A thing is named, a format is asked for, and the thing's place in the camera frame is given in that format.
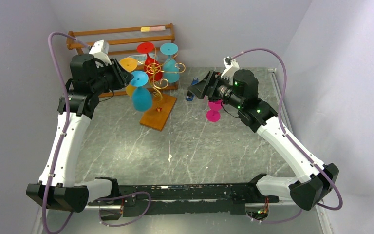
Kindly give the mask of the yellow wine glass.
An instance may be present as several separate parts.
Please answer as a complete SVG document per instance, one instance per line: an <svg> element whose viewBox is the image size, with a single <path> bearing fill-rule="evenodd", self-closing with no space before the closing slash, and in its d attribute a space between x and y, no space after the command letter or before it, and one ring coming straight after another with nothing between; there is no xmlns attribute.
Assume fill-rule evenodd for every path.
<svg viewBox="0 0 374 234"><path fill-rule="evenodd" d="M119 61L119 64L127 71L127 72L133 72L135 71L135 69L137 68L138 66L138 61L134 58L130 58L130 57L126 57L126 58L123 58ZM132 96L133 95L133 92L134 90L136 89L135 86L129 84L126 88L125 88L125 91L126 91L126 94L128 96Z"/></svg>

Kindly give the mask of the clear wine glass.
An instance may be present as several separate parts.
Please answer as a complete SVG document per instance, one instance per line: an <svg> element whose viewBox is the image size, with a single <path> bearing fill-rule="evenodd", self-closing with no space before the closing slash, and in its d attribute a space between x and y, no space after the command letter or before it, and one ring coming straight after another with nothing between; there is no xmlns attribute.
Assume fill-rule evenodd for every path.
<svg viewBox="0 0 374 234"><path fill-rule="evenodd" d="M195 120L201 120L206 116L206 107L205 108L198 108L192 112L192 117Z"/></svg>

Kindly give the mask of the blue wine glass front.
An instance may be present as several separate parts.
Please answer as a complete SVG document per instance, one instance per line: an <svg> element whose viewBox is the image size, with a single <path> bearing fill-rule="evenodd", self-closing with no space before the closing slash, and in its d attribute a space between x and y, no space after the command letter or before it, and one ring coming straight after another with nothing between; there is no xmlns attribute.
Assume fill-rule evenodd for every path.
<svg viewBox="0 0 374 234"><path fill-rule="evenodd" d="M143 71L134 71L130 85L135 89L132 93L132 102L135 110L139 112L145 112L152 107L152 97L147 88L144 86L149 81L149 76Z"/></svg>

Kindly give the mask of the pink wine glass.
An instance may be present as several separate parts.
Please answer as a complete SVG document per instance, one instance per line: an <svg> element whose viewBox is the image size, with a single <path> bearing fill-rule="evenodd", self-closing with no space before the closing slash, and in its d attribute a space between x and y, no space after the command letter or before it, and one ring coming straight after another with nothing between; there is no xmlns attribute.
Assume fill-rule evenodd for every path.
<svg viewBox="0 0 374 234"><path fill-rule="evenodd" d="M209 111L206 114L208 121L217 122L221 118L220 110L222 109L222 101L208 102Z"/></svg>

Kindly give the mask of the gold wire glass rack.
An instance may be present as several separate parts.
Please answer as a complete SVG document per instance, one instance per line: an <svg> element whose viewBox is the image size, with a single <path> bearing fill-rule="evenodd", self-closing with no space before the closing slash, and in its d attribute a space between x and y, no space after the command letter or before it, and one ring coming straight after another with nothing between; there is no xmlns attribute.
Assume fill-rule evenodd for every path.
<svg viewBox="0 0 374 234"><path fill-rule="evenodd" d="M176 63L179 68L179 74L186 70L186 66L182 63ZM178 85L170 86L166 79L162 78L159 81L150 81L150 88L152 91L152 107L146 111L140 120L140 124L155 129L157 131L162 131L170 113L176 103L177 98L171 95L162 93L162 90L177 89Z"/></svg>

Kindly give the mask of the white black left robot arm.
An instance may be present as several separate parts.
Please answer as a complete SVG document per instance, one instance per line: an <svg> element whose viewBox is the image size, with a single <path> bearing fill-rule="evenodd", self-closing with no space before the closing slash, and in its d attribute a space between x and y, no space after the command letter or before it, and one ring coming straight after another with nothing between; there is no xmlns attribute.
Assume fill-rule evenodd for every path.
<svg viewBox="0 0 374 234"><path fill-rule="evenodd" d="M68 99L59 99L56 136L47 165L38 182L28 184L26 195L42 205L48 186L47 209L79 213L99 198L108 205L120 198L116 179L97 177L77 184L75 169L84 134L100 103L99 96L126 87L133 75L117 59L99 59L91 54L73 56L70 70L72 76L65 85Z"/></svg>

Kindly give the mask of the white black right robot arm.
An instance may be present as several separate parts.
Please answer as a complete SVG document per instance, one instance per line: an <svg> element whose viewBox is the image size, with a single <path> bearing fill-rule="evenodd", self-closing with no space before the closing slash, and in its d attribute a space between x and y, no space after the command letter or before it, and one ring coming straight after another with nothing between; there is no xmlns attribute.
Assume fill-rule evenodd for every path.
<svg viewBox="0 0 374 234"><path fill-rule="evenodd" d="M236 71L232 83L222 78L221 73L209 71L203 80L189 86L188 91L198 99L207 97L211 102L234 107L240 121L273 146L294 172L294 177L258 175L250 183L249 198L254 202L266 196L290 198L308 211L333 190L339 169L333 163L323 163L297 140L290 139L292 133L285 128L279 114L258 97L258 85L254 74L247 69Z"/></svg>

